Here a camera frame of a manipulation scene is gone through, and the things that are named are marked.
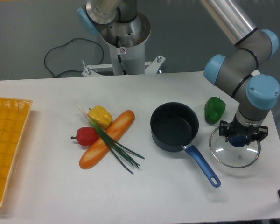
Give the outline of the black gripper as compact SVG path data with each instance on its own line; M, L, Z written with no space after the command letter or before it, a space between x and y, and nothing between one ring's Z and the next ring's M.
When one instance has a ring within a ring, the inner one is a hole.
M237 120L233 120L231 123L221 120L219 124L219 135L225 138L225 142L228 142L230 137L244 135L247 137L246 145L249 145L251 142L261 142L266 138L268 136L268 127L254 126L252 124L244 126Z

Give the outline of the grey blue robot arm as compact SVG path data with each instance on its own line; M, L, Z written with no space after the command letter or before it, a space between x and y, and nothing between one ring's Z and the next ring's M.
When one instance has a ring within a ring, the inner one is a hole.
M220 122L219 134L236 147L262 141L268 135L262 122L276 104L280 85L272 76L253 72L276 52L278 37L259 30L235 1L204 0L202 5L237 49L230 57L213 56L203 71L209 82L239 103L233 121ZM163 63L158 56L145 65L144 44L151 28L136 1L89 0L77 15L89 33L101 35L109 45L114 75L154 74Z

